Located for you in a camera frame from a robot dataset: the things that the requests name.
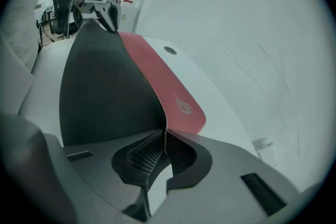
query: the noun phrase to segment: chair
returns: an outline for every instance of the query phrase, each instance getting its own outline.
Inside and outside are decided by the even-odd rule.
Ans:
[[[55,7],[55,18],[53,24],[51,23],[50,20],[51,10],[47,11],[50,32],[52,34],[57,33],[59,35],[66,36],[68,32],[68,16],[71,0],[52,0],[52,1],[54,2]],[[74,17],[74,22],[70,23],[69,25],[70,35],[76,33],[83,23],[83,16],[75,5],[72,6],[71,12]]]

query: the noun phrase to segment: laptop logo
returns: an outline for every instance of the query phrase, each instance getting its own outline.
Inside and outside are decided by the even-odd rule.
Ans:
[[[178,107],[180,108],[180,110],[182,111],[182,113],[184,114],[194,113],[192,107],[188,105],[187,103],[180,101],[178,97],[176,97],[176,103]]]

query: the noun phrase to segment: black slot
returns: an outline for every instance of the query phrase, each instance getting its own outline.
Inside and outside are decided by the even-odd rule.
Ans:
[[[78,161],[80,159],[84,159],[84,158],[88,158],[93,156],[93,154],[89,151],[84,151],[84,152],[80,152],[80,153],[74,153],[71,155],[67,155],[67,158],[70,162],[74,162],[74,161]]]
[[[170,134],[167,135],[167,153],[174,176],[192,166],[197,157],[195,149]]]
[[[247,174],[241,178],[268,216],[286,206],[286,203],[257,174]]]

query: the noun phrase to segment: circular hole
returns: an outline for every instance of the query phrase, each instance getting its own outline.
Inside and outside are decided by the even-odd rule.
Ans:
[[[176,52],[175,50],[173,50],[171,47],[167,47],[167,46],[165,46],[165,47],[163,47],[163,48],[164,48],[164,50],[165,50],[166,52],[168,52],[169,54],[177,55],[177,52]]]

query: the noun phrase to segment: white wall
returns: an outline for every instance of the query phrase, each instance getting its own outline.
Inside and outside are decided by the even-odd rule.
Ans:
[[[273,141],[276,169],[304,190],[335,150],[329,16],[322,0],[145,0],[137,33],[178,45],[251,140]]]

